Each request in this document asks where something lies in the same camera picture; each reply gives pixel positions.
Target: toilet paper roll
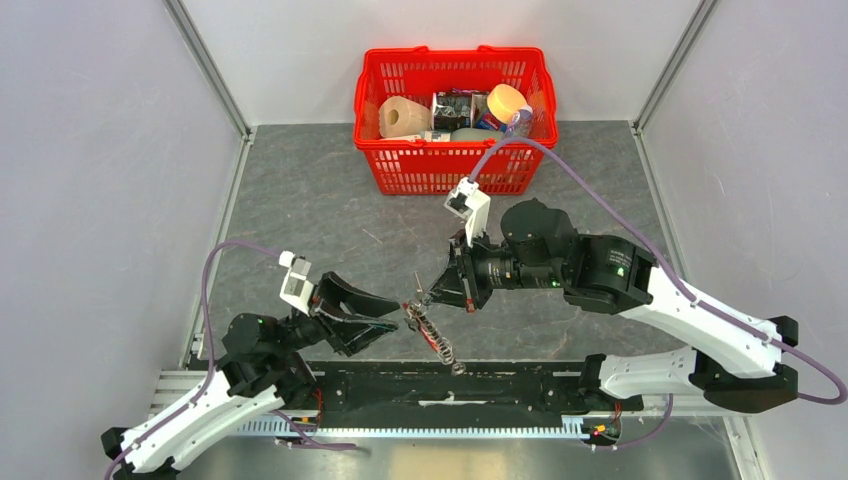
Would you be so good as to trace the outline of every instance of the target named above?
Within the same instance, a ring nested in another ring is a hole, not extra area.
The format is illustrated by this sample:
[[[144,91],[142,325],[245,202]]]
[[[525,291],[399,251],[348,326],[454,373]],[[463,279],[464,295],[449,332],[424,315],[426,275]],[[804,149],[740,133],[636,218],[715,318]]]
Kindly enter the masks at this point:
[[[380,105],[380,135],[383,138],[415,135],[430,128],[430,109],[424,105],[394,96]]]

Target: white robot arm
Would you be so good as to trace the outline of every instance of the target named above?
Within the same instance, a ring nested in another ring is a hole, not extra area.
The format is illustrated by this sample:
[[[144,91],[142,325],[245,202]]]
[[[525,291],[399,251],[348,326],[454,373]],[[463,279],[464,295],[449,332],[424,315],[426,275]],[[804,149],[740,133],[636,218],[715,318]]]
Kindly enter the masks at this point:
[[[451,239],[448,265],[429,289],[429,302],[474,312],[497,289],[561,288],[572,305],[637,320],[690,345],[638,357],[591,355],[586,388],[620,399],[703,392],[712,403],[745,413],[797,396],[797,372],[781,364],[780,348],[698,304],[708,302],[764,338],[795,346],[798,324],[791,318],[756,318],[686,284],[696,297],[689,301],[649,252],[619,237],[578,234],[565,212],[536,199],[504,214],[500,245],[489,242],[489,197],[477,184],[460,181],[445,207],[466,225]]]
[[[358,290],[332,272],[314,285],[306,279],[309,262],[291,252],[283,252],[280,264],[288,268],[280,297],[291,305],[291,315],[237,315],[223,339],[227,355],[210,377],[147,422],[107,430],[101,436],[107,456],[123,455],[112,478],[174,479],[259,415],[283,406],[290,412],[306,407],[298,416],[317,415],[309,408],[316,379],[298,350],[327,341],[351,356],[397,330],[397,323],[379,318],[399,310],[397,302]]]

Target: cable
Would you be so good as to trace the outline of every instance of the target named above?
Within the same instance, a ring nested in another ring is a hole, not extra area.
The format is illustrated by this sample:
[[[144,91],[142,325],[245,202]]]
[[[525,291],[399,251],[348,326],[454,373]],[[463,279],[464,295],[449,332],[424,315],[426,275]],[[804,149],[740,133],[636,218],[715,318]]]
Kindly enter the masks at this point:
[[[615,402],[615,415],[612,418],[612,424],[621,428],[621,402]]]
[[[609,436],[609,435],[607,435],[606,433],[598,433],[598,436],[604,437],[604,438],[606,438],[607,440],[610,440],[610,441],[613,441],[613,442],[617,442],[617,441],[618,441],[618,438],[616,438],[616,437],[610,437],[610,436]]]
[[[209,252],[209,255],[206,257],[206,263],[203,265],[203,275],[200,280],[200,307],[203,312],[203,328],[206,331],[206,335],[204,335],[203,341],[206,345],[207,351],[209,352],[209,359],[207,362],[206,368],[206,378],[203,379],[203,384],[201,384],[200,389],[195,393],[186,403],[180,408],[174,410],[170,415],[163,418],[156,425],[150,427],[146,432],[142,433],[135,439],[135,441],[129,447],[125,448],[115,457],[114,460],[109,464],[106,468],[106,474],[103,476],[103,480],[111,480],[112,473],[114,473],[115,469],[118,468],[118,465],[129,455],[134,446],[141,445],[145,440],[150,438],[151,435],[156,433],[160,428],[167,425],[171,420],[180,416],[183,412],[188,410],[189,404],[196,404],[197,400],[206,393],[206,390],[209,389],[209,384],[212,383],[212,377],[215,375],[215,345],[212,341],[212,322],[209,317],[209,272],[212,270],[212,264],[215,262],[215,257],[218,255],[218,252],[227,247],[245,247],[251,250],[257,251],[259,253],[263,253],[265,255],[279,258],[280,253],[275,252],[271,249],[259,246],[253,242],[248,242],[247,240],[227,240],[225,242],[219,243],[215,248]]]
[[[312,392],[312,396],[318,400],[318,415],[315,416],[315,428],[320,428],[321,420],[324,419],[324,393],[320,388],[316,388],[315,392]]]
[[[680,293],[687,300],[692,302],[693,305],[697,304],[697,306],[699,306],[699,307],[703,308],[704,310],[706,310],[707,312],[710,312],[711,314],[721,318],[722,320],[730,323],[731,325],[733,325],[737,328],[740,328],[747,333],[750,333],[751,335],[760,339],[763,342],[768,342],[768,343],[776,346],[780,350],[789,353],[790,355],[798,358],[799,360],[802,360],[807,365],[818,370],[822,375],[824,375],[831,382],[833,382],[833,384],[836,386],[836,389],[839,391],[839,394],[836,397],[833,397],[833,398],[819,397],[819,396],[816,396],[816,395],[811,395],[811,394],[808,394],[808,393],[801,393],[801,392],[798,393],[798,398],[800,398],[802,400],[814,402],[814,403],[820,403],[820,404],[823,404],[823,405],[839,405],[841,403],[844,403],[845,400],[848,400],[848,387],[845,386],[845,382],[843,382],[842,379],[839,378],[838,375],[836,375],[829,368],[827,368],[824,365],[822,365],[821,363],[819,363],[817,360],[813,359],[812,357],[810,357],[806,353],[801,352],[800,350],[796,349],[795,347],[787,345],[787,344],[783,343],[782,341],[777,340],[775,338],[769,337],[766,333],[757,330],[753,326],[748,325],[747,323],[739,320],[738,318],[736,318],[736,317],[734,317],[734,316],[732,316],[728,313],[725,313],[724,311],[716,308],[715,306],[711,305],[710,303],[703,301],[703,300],[699,301],[698,298],[695,296],[695,294],[692,293],[692,291],[689,290],[689,288],[686,287],[686,284],[677,275],[677,273],[674,271],[674,268],[672,268],[671,264],[668,263],[668,260],[666,260],[665,257],[663,257],[663,254],[662,254],[662,252],[660,252],[660,249],[657,248],[657,246],[654,245],[654,243],[651,242],[648,239],[648,237],[645,236],[644,233],[639,231],[639,229],[637,229],[636,227],[631,225],[630,222],[628,222],[624,217],[622,217],[621,214],[616,212],[606,202],[606,200],[604,200],[603,197],[601,197],[598,194],[598,192],[592,190],[592,187],[589,186],[589,184],[586,182],[586,180],[584,180],[583,177],[581,177],[576,171],[574,171],[573,168],[571,168],[567,163],[565,163],[565,161],[563,159],[561,159],[556,153],[552,152],[549,148],[545,147],[541,143],[539,143],[535,140],[532,140],[532,139],[529,139],[529,138],[523,138],[523,137],[510,137],[510,138],[505,138],[505,139],[499,141],[498,143],[489,147],[488,150],[486,150],[486,153],[483,154],[483,156],[480,158],[480,161],[477,162],[477,165],[474,166],[474,170],[471,171],[471,175],[469,176],[468,180],[470,182],[475,182],[476,179],[477,179],[477,176],[480,174],[480,171],[483,169],[483,166],[486,164],[487,161],[489,161],[489,158],[491,158],[492,155],[497,153],[497,151],[499,149],[503,148],[506,145],[509,145],[510,143],[524,143],[526,145],[530,145],[532,147],[535,147],[535,148],[539,149],[540,151],[542,151],[545,155],[549,156],[555,162],[557,162],[559,164],[559,166],[562,167],[562,169],[565,170],[565,172],[571,178],[573,178],[574,181],[577,182],[577,184],[580,185],[580,187],[582,187],[583,190],[586,191],[586,193],[589,194],[589,196],[591,196],[601,207],[603,207],[603,209],[606,210],[607,213],[612,215],[612,217],[618,223],[620,223],[624,227],[625,230],[630,232],[634,237],[636,237],[636,239],[638,239],[640,242],[642,242],[642,244],[645,245],[645,247],[652,254],[654,254],[654,256],[657,258],[657,261],[660,264],[660,267],[665,272],[665,274],[668,276],[668,278],[671,280],[671,283],[674,284],[675,288],[677,288],[677,290],[680,291]]]
[[[620,443],[620,444],[617,444],[617,445],[612,445],[612,446],[595,445],[594,447],[589,445],[589,447],[592,447],[593,450],[601,450],[601,451],[604,451],[604,452],[613,452],[613,451],[616,451],[616,450],[621,450],[622,448],[632,448],[632,447],[635,447],[637,445],[641,445],[641,444],[647,442],[648,440],[656,437],[657,435],[660,434],[660,432],[665,430],[665,427],[668,426],[668,419],[671,418],[671,411],[672,411],[673,408],[674,408],[674,395],[669,393],[668,394],[668,405],[666,405],[666,407],[665,407],[665,413],[663,413],[663,416],[660,419],[660,423],[659,423],[659,425],[657,425],[657,428],[655,428],[651,433],[645,435],[644,437],[637,438],[636,440],[631,440],[629,442],[624,442],[624,443]]]
[[[289,424],[289,427],[292,430],[294,430],[295,433],[300,435],[300,438],[303,439],[303,441],[308,444],[308,445],[295,445],[295,444],[293,444],[291,446],[292,448],[304,448],[304,449],[314,448],[314,449],[319,449],[319,450],[331,450],[331,451],[334,451],[334,452],[342,452],[342,451],[345,451],[345,450],[356,450],[356,448],[357,448],[356,445],[353,444],[353,443],[318,443],[315,440],[313,440],[312,437],[307,435],[306,432],[304,432],[303,429],[301,429],[300,426],[297,423],[295,423],[294,420],[289,418],[288,415],[286,415],[285,413],[283,413],[279,410],[273,410],[271,413],[273,413],[274,415],[285,420],[285,422]]]

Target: red basket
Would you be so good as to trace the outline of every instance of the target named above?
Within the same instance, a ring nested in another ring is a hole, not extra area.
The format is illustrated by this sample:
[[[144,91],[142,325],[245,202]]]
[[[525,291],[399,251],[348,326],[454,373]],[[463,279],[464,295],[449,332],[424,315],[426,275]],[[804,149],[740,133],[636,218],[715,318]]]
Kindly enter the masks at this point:
[[[533,107],[529,137],[553,148],[558,133],[556,95],[538,48],[430,51],[427,47],[377,49],[365,53],[356,84],[353,142],[365,154],[384,194],[443,194],[468,176],[495,142],[380,140],[378,111],[390,96],[431,105],[433,92],[451,88],[491,90],[499,83],[518,89]],[[508,145],[489,159],[477,179],[486,193],[524,193],[544,155],[525,145]]]

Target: bottle cap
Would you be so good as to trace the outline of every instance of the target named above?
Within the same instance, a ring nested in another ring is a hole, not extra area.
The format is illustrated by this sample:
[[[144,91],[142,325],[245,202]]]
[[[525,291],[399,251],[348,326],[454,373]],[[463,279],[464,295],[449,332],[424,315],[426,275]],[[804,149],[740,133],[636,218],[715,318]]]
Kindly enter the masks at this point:
[[[486,98],[486,105],[488,105],[489,111],[492,112],[495,118],[501,123],[506,124],[509,123],[509,120],[515,115],[518,109],[527,105],[527,100],[518,90],[505,83],[501,83],[489,92],[489,96]]]

